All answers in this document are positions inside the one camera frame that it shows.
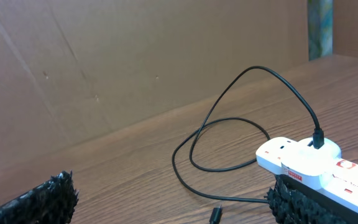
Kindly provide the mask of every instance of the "white power strip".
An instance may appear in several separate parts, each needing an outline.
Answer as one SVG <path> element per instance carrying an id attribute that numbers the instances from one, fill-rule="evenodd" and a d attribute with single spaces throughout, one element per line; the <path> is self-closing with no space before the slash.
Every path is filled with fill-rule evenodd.
<path id="1" fill-rule="evenodd" d="M 284 174 L 358 213 L 358 165 L 341 159 L 334 142 L 315 149 L 311 138 L 296 142 L 273 138 L 261 145 L 258 164 L 273 174 Z"/>

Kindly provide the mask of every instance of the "black cable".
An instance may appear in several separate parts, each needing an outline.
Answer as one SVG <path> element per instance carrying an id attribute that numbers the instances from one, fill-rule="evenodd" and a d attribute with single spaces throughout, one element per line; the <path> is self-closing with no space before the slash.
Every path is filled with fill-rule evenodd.
<path id="1" fill-rule="evenodd" d="M 248 119 L 244 119 L 244 118 L 221 118 L 221 119 L 217 119 L 214 120 L 210 123 L 206 123 L 209 116 L 211 115 L 212 111 L 215 109 L 215 106 L 219 103 L 219 101 L 221 100 L 221 98 L 223 97 L 223 95 L 230 89 L 230 87 L 233 86 L 233 84 L 235 84 L 235 82 L 246 72 L 248 72 L 249 70 L 253 70 L 253 69 L 261 69 L 261 70 L 265 70 L 266 72 L 269 72 L 270 74 L 272 74 L 273 76 L 275 76 L 276 78 L 278 78 L 281 82 L 283 82 L 294 94 L 295 96 L 302 102 L 302 104 L 306 107 L 306 109 L 309 111 L 313 122 L 314 122 L 314 133 L 313 133 L 313 145 L 315 148 L 320 148 L 323 144 L 324 144 L 324 134 L 323 134 L 323 130 L 321 130 L 320 128 L 320 124 L 318 122 L 317 116 L 314 113 L 314 111 L 311 109 L 310 105 L 306 102 L 306 100 L 300 95 L 300 93 L 290 84 L 288 83 L 283 77 L 281 77 L 277 72 L 274 72 L 273 70 L 263 67 L 263 66 L 252 66 L 249 67 L 247 69 L 245 69 L 243 72 L 241 72 L 234 80 L 233 82 L 230 83 L 230 85 L 223 91 L 223 93 L 219 96 L 219 98 L 216 100 L 215 104 L 212 106 L 212 108 L 210 109 L 210 111 L 208 112 L 207 116 L 205 117 L 203 124 L 200 126 L 200 128 L 196 131 L 194 131 L 190 136 L 188 136 L 182 143 L 179 144 L 179 146 L 174 150 L 173 154 L 172 154 L 172 166 L 173 166 L 173 170 L 175 171 L 175 174 L 178 177 L 178 180 L 181 182 L 181 184 L 183 184 L 183 186 L 185 186 L 188 190 L 190 190 L 191 192 L 202 196 L 202 197 L 206 197 L 206 198 L 210 198 L 210 199 L 215 199 L 215 200 L 228 200 L 228 201 L 238 201 L 238 202 L 256 202 L 256 203 L 268 203 L 267 200 L 264 199 L 256 199 L 256 198 L 239 198 L 239 197 L 222 197 L 222 196 L 215 196 L 215 195 L 208 195 L 208 194 L 204 194 L 202 192 L 199 192 L 195 189 L 193 189 L 192 187 L 190 187 L 188 184 L 186 184 L 186 182 L 180 177 L 180 174 L 177 170 L 176 164 L 175 164 L 175 156 L 178 152 L 178 150 L 184 145 L 186 144 L 186 142 L 188 142 L 193 136 L 195 136 L 194 140 L 193 140 L 193 144 L 190 147 L 190 154 L 189 154 L 189 159 L 190 162 L 193 166 L 195 166 L 197 169 L 206 171 L 206 172 L 227 172 L 227 171 L 231 171 L 231 170 L 236 170 L 239 169 L 241 167 L 245 167 L 248 166 L 249 164 L 253 163 L 256 161 L 255 159 L 252 159 L 250 161 L 247 161 L 245 163 L 239 164 L 237 166 L 233 166 L 233 167 L 228 167 L 228 168 L 222 168 L 222 169 L 210 169 L 210 168 L 205 168 L 205 167 L 201 167 L 198 164 L 196 164 L 193 160 L 193 151 L 194 151 L 194 147 L 196 146 L 197 140 L 200 136 L 200 133 L 202 132 L 202 130 L 204 128 L 206 128 L 207 126 L 214 124 L 214 123 L 218 123 L 220 121 L 227 121 L 227 120 L 240 120 L 240 121 L 245 121 L 247 123 L 250 123 L 252 125 L 254 125 L 255 127 L 257 127 L 258 129 L 260 129 L 265 135 L 266 138 L 269 140 L 269 134 L 266 132 L 266 130 L 264 128 L 262 128 L 261 126 L 259 126 L 257 123 L 250 121 Z"/>

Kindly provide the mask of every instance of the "cable end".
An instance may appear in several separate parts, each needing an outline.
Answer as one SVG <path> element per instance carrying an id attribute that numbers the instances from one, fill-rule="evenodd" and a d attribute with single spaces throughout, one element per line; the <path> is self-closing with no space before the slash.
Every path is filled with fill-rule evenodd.
<path id="1" fill-rule="evenodd" d="M 319 149 L 323 145 L 324 145 L 324 131 L 322 129 L 314 129 L 313 147 L 315 149 Z"/>
<path id="2" fill-rule="evenodd" d="M 209 224 L 219 224 L 222 217 L 222 204 L 218 208 L 214 208 L 211 214 L 211 218 L 209 219 Z"/>

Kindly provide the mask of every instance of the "wall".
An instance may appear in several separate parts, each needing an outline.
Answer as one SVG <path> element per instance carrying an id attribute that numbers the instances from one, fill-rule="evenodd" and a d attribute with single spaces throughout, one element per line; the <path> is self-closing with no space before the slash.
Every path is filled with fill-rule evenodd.
<path id="1" fill-rule="evenodd" d="M 334 1 L 334 53 L 358 57 L 358 1 Z"/>
<path id="2" fill-rule="evenodd" d="M 0 0 L 0 167 L 307 61 L 306 1 Z"/>

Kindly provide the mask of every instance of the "brown table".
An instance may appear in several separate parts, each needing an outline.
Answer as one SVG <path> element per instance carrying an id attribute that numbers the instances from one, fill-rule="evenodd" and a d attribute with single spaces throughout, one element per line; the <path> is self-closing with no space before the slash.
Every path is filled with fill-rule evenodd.
<path id="1" fill-rule="evenodd" d="M 222 90 L 235 75 L 227 76 Z M 282 75 L 312 106 L 326 137 L 341 146 L 343 158 L 358 163 L 358 58 L 334 55 Z M 303 105 L 277 79 L 265 76 L 262 81 L 230 91 L 211 119 L 241 116 L 262 125 L 271 137 L 301 140 L 310 136 L 313 123 Z M 207 223 L 212 208 L 221 202 L 184 189 L 173 173 L 171 156 L 201 124 L 215 99 L 2 169 L 0 204 L 52 174 L 73 170 L 75 187 L 80 190 L 73 223 Z M 202 135 L 195 161 L 213 168 L 232 166 L 255 157 L 255 150 L 264 141 L 264 135 L 253 126 L 228 121 Z M 227 173 L 197 170 L 188 161 L 189 147 L 188 143 L 178 153 L 178 169 L 191 186 L 202 192 L 263 198 L 274 185 L 273 175 L 257 164 Z M 266 204 L 223 202 L 223 207 L 222 224 L 275 223 Z"/>

